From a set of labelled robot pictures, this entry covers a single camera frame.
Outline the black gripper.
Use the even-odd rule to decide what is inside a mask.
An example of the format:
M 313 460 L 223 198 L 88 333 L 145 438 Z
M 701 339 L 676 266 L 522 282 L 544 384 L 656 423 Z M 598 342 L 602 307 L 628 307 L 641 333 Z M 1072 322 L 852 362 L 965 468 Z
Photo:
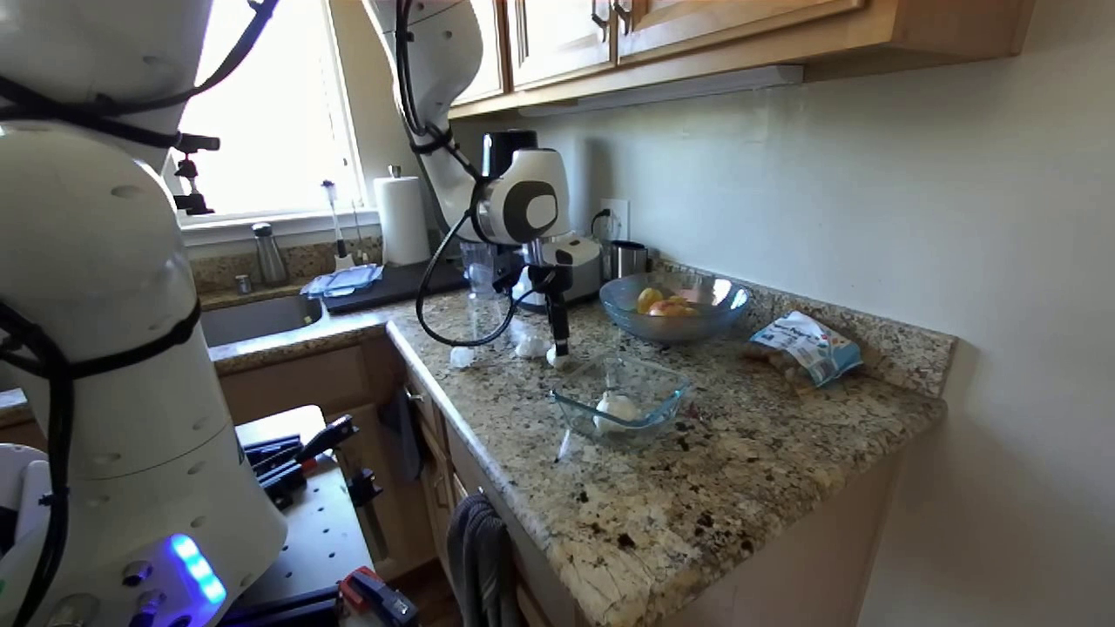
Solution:
M 549 324 L 549 350 L 548 362 L 563 362 L 566 360 L 566 289 L 570 289 L 570 250 L 563 243 L 536 243 L 530 250 L 530 307 L 548 307 L 548 324 Z

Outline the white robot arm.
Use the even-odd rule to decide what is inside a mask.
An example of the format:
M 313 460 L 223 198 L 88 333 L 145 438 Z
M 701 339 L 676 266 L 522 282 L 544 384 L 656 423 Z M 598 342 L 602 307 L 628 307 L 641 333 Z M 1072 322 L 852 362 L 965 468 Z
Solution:
M 0 0 L 2 627 L 211 627 L 280 558 L 201 330 L 163 160 L 211 0 Z

